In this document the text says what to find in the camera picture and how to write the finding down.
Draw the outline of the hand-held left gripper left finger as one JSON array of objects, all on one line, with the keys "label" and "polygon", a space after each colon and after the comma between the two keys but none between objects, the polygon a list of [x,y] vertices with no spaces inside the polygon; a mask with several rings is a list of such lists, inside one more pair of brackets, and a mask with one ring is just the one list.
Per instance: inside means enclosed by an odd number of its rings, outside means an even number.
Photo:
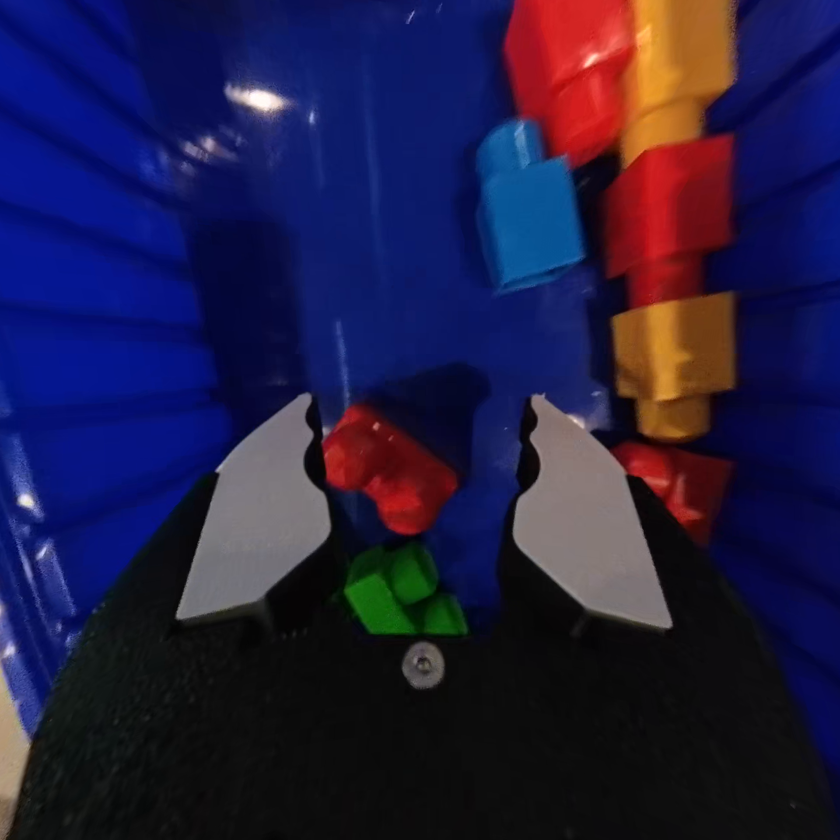
[{"label": "hand-held left gripper left finger", "polygon": [[245,437],[216,482],[175,620],[308,628],[343,582],[323,486],[316,402],[304,392]]}]

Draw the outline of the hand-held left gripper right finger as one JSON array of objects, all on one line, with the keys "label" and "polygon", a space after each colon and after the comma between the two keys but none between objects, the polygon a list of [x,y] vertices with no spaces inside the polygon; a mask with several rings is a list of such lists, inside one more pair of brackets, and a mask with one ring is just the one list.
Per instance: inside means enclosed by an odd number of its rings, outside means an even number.
[{"label": "hand-held left gripper right finger", "polygon": [[508,612],[561,634],[591,620],[672,629],[625,469],[542,394],[524,410],[518,482],[499,554]]}]

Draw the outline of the red two-stud block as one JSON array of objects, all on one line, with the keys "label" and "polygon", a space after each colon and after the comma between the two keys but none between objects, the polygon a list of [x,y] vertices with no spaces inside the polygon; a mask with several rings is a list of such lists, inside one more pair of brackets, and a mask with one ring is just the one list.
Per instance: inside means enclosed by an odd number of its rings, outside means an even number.
[{"label": "red two-stud block", "polygon": [[363,403],[344,411],[322,457],[331,488],[367,497],[381,523],[405,537],[431,529],[459,488],[448,463]]}]

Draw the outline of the blue plastic bin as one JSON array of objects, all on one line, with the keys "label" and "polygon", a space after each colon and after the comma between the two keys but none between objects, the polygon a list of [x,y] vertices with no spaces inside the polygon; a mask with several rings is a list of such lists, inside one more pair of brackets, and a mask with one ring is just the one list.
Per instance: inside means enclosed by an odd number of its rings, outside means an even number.
[{"label": "blue plastic bin", "polygon": [[[2,2],[2,667],[27,735],[92,608],[226,445],[383,392],[469,476],[467,603],[545,392],[618,435],[593,260],[495,297],[478,142],[510,2]],[[838,762],[838,2],[737,2],[737,463],[713,553]]]}]

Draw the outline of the red single-stud block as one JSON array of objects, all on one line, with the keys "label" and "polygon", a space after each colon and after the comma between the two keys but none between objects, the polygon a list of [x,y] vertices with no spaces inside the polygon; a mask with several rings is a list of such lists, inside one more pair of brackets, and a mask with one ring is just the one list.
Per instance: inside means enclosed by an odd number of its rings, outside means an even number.
[{"label": "red single-stud block", "polygon": [[513,4],[503,56],[517,112],[573,169],[613,150],[623,129],[633,23],[625,1]]},{"label": "red single-stud block", "polygon": [[714,134],[646,150],[606,190],[605,277],[630,309],[704,294],[706,258],[733,240],[735,140]]},{"label": "red single-stud block", "polygon": [[626,473],[641,479],[689,536],[706,548],[734,464],[672,445],[628,440],[610,449]]}]

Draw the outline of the green two-stud block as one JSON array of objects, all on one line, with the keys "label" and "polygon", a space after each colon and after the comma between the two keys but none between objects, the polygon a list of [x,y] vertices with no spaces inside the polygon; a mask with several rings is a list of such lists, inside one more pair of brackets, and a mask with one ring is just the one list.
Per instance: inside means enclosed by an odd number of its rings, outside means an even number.
[{"label": "green two-stud block", "polygon": [[423,542],[378,545],[350,563],[343,599],[369,635],[467,637],[457,597],[440,586],[434,557]]}]

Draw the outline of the yellow single-stud block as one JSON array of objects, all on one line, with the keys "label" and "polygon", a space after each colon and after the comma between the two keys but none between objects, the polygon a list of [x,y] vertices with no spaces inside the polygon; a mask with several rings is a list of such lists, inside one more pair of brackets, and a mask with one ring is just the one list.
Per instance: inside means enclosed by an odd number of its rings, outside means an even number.
[{"label": "yellow single-stud block", "polygon": [[634,308],[611,321],[616,394],[659,443],[707,435],[711,399],[737,384],[738,298],[731,291]]},{"label": "yellow single-stud block", "polygon": [[706,111],[736,77],[735,3],[633,1],[635,51],[624,73],[624,169],[654,148],[698,140]]}]

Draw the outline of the blue single-stud block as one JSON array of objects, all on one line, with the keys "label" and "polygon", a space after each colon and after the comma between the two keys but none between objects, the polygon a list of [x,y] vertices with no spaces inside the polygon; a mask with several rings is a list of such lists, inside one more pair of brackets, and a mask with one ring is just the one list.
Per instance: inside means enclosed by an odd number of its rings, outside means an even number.
[{"label": "blue single-stud block", "polygon": [[544,286],[584,261],[569,159],[548,156],[536,122],[510,119],[490,131],[476,173],[476,224],[496,293]]}]

